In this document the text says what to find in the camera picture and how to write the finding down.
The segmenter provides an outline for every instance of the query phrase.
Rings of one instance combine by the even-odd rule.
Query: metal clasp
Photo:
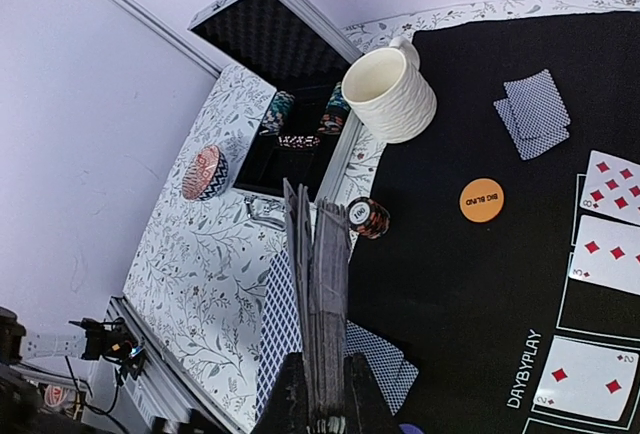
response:
[[[277,231],[284,231],[285,230],[284,220],[276,219],[274,217],[261,216],[261,215],[258,215],[253,210],[253,202],[256,199],[258,199],[257,196],[245,196],[244,198],[244,205],[245,205],[245,208],[247,209],[247,215],[249,216],[249,219],[251,219],[253,222],[257,224],[261,224],[271,229],[275,229]],[[280,201],[264,199],[264,198],[261,198],[260,200],[265,203],[264,212],[266,214],[274,210],[279,210],[279,211],[283,210],[283,205],[282,205],[282,202]]]

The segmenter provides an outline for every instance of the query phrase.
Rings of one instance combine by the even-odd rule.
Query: floral tablecloth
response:
[[[362,51],[394,36],[471,21],[638,10],[640,0],[503,0],[406,14],[344,29]],[[124,292],[213,401],[249,432],[255,423],[260,314],[269,259],[284,234],[251,222],[241,195],[207,202],[181,195],[182,175],[203,147],[217,144],[233,178],[275,89],[239,66],[221,74],[173,166],[133,260]],[[384,144],[363,130],[337,202],[367,195]]]

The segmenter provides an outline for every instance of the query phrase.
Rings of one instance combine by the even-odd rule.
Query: orange big blind button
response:
[[[502,187],[493,179],[476,179],[460,194],[460,210],[471,222],[488,222],[496,217],[504,206]]]

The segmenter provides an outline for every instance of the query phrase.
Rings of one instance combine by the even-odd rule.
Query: case lid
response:
[[[221,0],[196,15],[190,30],[278,89],[335,83],[353,61],[281,0]]]

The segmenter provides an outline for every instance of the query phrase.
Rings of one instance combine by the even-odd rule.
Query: poker chip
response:
[[[389,211],[368,197],[358,197],[347,208],[349,227],[369,239],[377,239],[389,230]]]
[[[460,210],[471,222],[488,222],[504,206],[502,187],[493,179],[481,178],[470,182],[460,194]]]
[[[278,136],[278,145],[287,149],[313,149],[319,144],[318,136]]]
[[[422,429],[414,426],[413,424],[400,424],[398,426],[403,434],[424,434]]]
[[[292,94],[285,91],[276,92],[260,123],[261,136],[275,136],[280,132],[291,109],[293,109],[294,101],[295,97]]]
[[[319,134],[337,135],[342,132],[348,111],[339,108],[327,108],[320,120]]]

